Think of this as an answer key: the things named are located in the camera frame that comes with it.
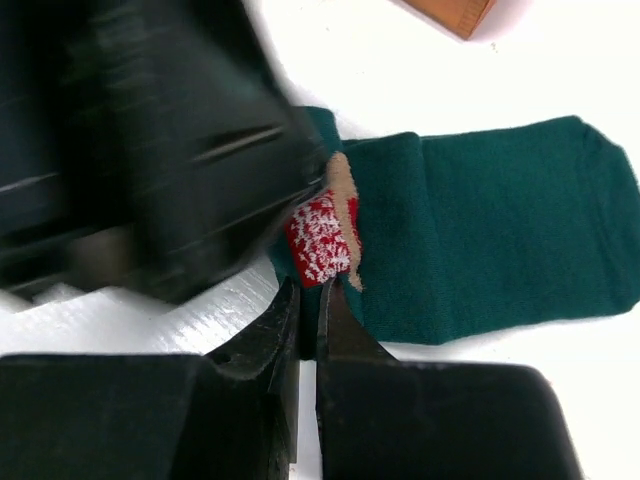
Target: white surface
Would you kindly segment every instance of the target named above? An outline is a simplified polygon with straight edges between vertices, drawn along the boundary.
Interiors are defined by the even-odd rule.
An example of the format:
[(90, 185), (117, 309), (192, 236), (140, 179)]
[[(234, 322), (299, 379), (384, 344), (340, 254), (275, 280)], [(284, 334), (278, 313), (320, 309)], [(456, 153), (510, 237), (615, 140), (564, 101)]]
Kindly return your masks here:
[[(395, 0), (248, 1), (291, 93), (333, 109), (345, 137), (455, 133), (578, 114), (623, 145), (640, 171), (636, 0), (498, 0), (466, 43)], [(96, 292), (0, 313), (0, 352), (205, 352), (258, 316), (274, 293), (264, 260), (169, 313), (122, 292)], [(639, 316), (636, 308), (613, 319), (389, 349), (400, 358), (537, 367), (560, 398), (586, 477), (636, 479)], [(313, 368), (302, 366), (292, 480), (320, 478)]]

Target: green sock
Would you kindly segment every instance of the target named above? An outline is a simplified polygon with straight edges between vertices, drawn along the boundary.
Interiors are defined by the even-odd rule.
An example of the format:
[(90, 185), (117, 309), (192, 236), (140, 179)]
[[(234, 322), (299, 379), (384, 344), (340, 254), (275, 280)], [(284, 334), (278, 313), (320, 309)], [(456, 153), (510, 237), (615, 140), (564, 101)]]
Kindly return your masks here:
[[(579, 118), (342, 142), (331, 112), (307, 111), (351, 165), (364, 290), (346, 293), (379, 341), (441, 344), (640, 299), (635, 178), (623, 150)], [(280, 279), (298, 278), (290, 256), (279, 239)], [(303, 294), (314, 337), (319, 297)]]

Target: green cloth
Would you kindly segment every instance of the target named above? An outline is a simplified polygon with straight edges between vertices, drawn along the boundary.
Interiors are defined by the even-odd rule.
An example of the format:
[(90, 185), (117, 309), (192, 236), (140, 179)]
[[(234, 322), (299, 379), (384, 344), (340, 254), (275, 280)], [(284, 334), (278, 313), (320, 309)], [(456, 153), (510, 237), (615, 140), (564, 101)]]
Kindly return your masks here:
[[(359, 195), (364, 291), (379, 341), (441, 344), (517, 325), (613, 315), (640, 298), (640, 194), (624, 151), (577, 117), (461, 135), (341, 141)], [(278, 278), (298, 278), (286, 240)], [(303, 295), (315, 337), (320, 287)]]

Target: red fabric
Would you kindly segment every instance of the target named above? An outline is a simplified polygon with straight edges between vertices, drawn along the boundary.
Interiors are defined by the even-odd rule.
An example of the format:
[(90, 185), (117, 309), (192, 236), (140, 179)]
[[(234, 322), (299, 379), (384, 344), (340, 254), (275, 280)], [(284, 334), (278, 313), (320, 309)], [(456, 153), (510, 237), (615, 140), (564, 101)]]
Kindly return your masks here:
[[(352, 227), (357, 231), (357, 198), (349, 200), (348, 209)], [(322, 285), (349, 271), (349, 248), (335, 213), (331, 190), (298, 207), (285, 230), (303, 287)]]

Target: black metal surface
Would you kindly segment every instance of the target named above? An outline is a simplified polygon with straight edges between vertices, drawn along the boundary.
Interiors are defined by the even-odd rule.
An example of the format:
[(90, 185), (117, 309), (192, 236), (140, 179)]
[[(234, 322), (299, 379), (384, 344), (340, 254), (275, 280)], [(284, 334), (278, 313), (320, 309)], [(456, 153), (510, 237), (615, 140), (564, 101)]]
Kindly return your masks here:
[(120, 255), (95, 241), (120, 229), (118, 275), (68, 282), (180, 303), (323, 190), (329, 155), (241, 1), (0, 0), (0, 17), (0, 288), (27, 296), (84, 268), (61, 235)]
[(324, 290), (317, 362), (325, 480), (582, 478), (536, 370), (398, 361), (353, 318), (338, 283)]
[(284, 480), (299, 291), (207, 356), (0, 359), (0, 478)]

